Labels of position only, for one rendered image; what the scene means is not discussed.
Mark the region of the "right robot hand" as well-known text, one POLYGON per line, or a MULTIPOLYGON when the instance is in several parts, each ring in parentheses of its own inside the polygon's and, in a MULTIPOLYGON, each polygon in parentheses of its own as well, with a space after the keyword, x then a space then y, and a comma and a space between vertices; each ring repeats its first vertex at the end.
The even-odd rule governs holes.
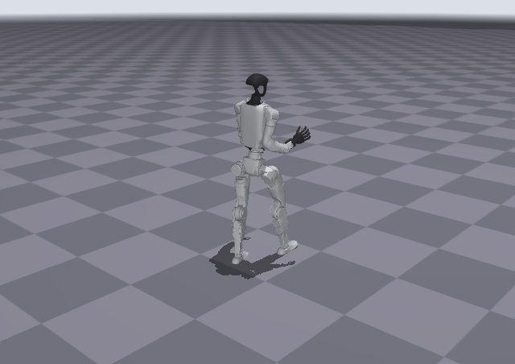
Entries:
MULTIPOLYGON (((311 136, 310 136, 310 132, 309 129, 307 129, 307 127, 305 126, 305 128, 299 132, 299 129, 300 129, 301 126, 299 126, 299 128, 297 129, 296 131, 296 134, 294 135, 294 137, 292 139, 288 139, 287 141, 285 141, 284 143, 288 143, 288 142, 292 142, 294 147, 295 147, 295 144, 300 144, 300 143, 303 143, 304 141, 307 141, 311 136), (305 130, 307 129, 306 132, 304 132, 305 130), (304 132, 304 133, 303 133, 304 132), (302 134, 303 133, 303 134, 302 134), (308 134, 306 134, 308 133, 308 134), (306 134, 306 135, 305 135, 306 134), (305 136, 304 136, 305 135, 305 136), (309 135, 309 137, 307 138, 307 136, 309 135), (306 138, 306 139, 305 139, 306 138)), ((293 147, 292 147, 293 148, 293 147)))

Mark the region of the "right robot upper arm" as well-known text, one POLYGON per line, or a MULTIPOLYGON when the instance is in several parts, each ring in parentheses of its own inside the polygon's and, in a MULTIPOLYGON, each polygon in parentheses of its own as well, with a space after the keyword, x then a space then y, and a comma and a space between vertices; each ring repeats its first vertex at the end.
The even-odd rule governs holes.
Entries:
MULTIPOLYGON (((267 143, 269 140, 271 140, 272 135, 274 133, 276 123, 279 119, 279 112, 273 108, 265 107, 265 113, 264 113, 266 124, 264 128, 264 134, 262 139, 262 146, 269 149, 267 147, 267 143)), ((272 139, 273 140, 273 139, 272 139)))

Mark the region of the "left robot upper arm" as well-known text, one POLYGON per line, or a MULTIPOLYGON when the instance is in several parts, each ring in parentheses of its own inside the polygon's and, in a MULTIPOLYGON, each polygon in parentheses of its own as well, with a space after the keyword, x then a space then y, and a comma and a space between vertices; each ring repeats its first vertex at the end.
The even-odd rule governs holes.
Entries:
POLYGON ((241 103, 243 101, 240 101, 238 102, 235 106, 234 106, 234 109, 236 111, 236 114, 237 114, 237 123, 238 123, 238 130, 241 132, 241 127, 240 127, 240 107, 241 107, 241 103))

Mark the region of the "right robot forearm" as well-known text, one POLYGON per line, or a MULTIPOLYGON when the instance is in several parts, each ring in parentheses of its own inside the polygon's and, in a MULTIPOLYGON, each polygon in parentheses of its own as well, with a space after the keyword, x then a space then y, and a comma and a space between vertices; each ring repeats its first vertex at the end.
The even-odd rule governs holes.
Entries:
POLYGON ((294 145, 291 141, 286 144, 282 144, 271 139, 267 143, 267 147, 271 149, 272 152, 287 153, 293 146, 294 145))

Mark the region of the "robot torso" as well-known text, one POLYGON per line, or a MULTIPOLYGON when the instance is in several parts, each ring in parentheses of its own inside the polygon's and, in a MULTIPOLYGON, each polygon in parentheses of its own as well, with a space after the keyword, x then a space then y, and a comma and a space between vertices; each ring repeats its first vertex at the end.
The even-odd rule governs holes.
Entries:
MULTIPOLYGON (((248 99, 249 97, 247 101, 248 99)), ((247 101, 243 101, 240 107, 241 137, 244 145, 253 149, 243 158, 242 171, 250 176, 261 177, 259 169, 266 164, 266 160, 262 158, 263 149, 261 149, 266 124, 264 113, 265 107, 271 108, 271 106, 265 101, 265 103, 260 101, 261 104, 256 106, 247 105, 247 101)))

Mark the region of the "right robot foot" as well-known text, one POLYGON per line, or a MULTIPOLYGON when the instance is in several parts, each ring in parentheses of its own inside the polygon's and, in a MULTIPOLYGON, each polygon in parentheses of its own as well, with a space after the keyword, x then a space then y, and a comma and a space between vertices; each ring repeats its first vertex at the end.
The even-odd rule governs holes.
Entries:
POLYGON ((285 254, 285 253, 287 253, 289 251, 293 251, 298 246, 298 243, 295 240, 292 240, 292 241, 288 242, 288 245, 289 246, 286 249, 284 249, 283 246, 279 247, 278 251, 277 251, 277 254, 282 255, 282 254, 285 254))

